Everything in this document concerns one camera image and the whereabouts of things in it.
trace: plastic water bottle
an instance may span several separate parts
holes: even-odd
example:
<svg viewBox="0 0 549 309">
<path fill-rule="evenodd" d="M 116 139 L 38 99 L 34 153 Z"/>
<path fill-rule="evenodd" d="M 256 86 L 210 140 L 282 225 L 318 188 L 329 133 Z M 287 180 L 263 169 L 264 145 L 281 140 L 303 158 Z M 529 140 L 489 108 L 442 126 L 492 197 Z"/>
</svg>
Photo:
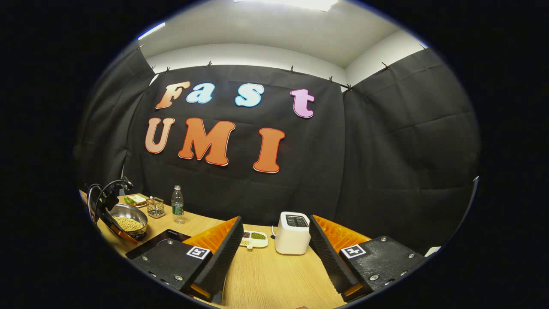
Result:
<svg viewBox="0 0 549 309">
<path fill-rule="evenodd" d="M 183 194 L 181 193 L 181 187 L 178 185 L 174 187 L 172 194 L 172 214 L 175 223 L 185 223 L 185 220 L 183 220 Z"/>
</svg>

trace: water bottle label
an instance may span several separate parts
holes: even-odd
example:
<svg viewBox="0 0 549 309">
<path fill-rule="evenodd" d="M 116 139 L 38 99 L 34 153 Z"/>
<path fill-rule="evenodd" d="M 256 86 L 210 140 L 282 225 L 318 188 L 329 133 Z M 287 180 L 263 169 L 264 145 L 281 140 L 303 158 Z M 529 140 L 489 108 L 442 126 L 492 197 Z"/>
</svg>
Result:
<svg viewBox="0 0 549 309">
<path fill-rule="evenodd" d="M 182 216 L 183 215 L 183 207 L 172 207 L 172 213 L 177 215 L 177 216 Z"/>
</svg>

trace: wooden table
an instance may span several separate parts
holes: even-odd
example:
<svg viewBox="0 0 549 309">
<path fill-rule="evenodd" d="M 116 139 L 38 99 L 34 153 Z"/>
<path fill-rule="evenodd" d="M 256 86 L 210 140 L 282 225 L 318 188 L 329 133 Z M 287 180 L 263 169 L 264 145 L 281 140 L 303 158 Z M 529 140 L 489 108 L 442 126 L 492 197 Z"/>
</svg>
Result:
<svg viewBox="0 0 549 309">
<path fill-rule="evenodd" d="M 124 203 L 124 196 L 119 199 Z M 147 212 L 146 207 L 139 210 Z M 165 211 L 166 215 L 159 219 L 148 217 L 147 236 L 138 245 L 166 229 L 195 236 L 223 222 L 185 211 L 185 223 L 177 224 L 172 220 L 171 207 L 166 205 Z M 138 246 L 114 235 L 101 220 L 98 226 L 107 242 L 124 258 L 127 252 Z M 260 225 L 244 224 L 244 229 L 272 234 L 271 227 Z M 334 289 L 320 258 L 311 247 L 301 256 L 281 255 L 275 250 L 275 240 L 268 238 L 268 245 L 264 248 L 248 251 L 246 247 L 238 247 L 227 272 L 223 303 L 208 304 L 235 309 L 296 309 L 302 306 L 328 309 L 346 303 Z"/>
</svg>

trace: white ceiling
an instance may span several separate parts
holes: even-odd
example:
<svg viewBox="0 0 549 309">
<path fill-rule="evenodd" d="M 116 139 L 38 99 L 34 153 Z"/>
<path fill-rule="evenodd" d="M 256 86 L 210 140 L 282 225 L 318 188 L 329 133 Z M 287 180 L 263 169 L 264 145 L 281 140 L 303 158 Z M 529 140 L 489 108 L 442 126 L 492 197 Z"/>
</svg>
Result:
<svg viewBox="0 0 549 309">
<path fill-rule="evenodd" d="M 175 15 L 139 42 L 144 44 L 145 58 L 191 46 L 244 43 L 285 48 L 346 68 L 399 29 L 344 0 L 328 12 L 276 3 L 210 0 Z"/>
</svg>

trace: white toaster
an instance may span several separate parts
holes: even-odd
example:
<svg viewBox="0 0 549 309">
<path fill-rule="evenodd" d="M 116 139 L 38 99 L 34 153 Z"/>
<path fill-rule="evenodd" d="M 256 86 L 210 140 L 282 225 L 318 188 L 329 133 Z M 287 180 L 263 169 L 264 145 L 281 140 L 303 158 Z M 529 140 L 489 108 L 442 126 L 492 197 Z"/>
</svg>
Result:
<svg viewBox="0 0 549 309">
<path fill-rule="evenodd" d="M 310 240 L 309 218 L 306 215 L 287 211 L 280 214 L 274 241 L 278 253 L 288 255 L 305 254 Z"/>
</svg>

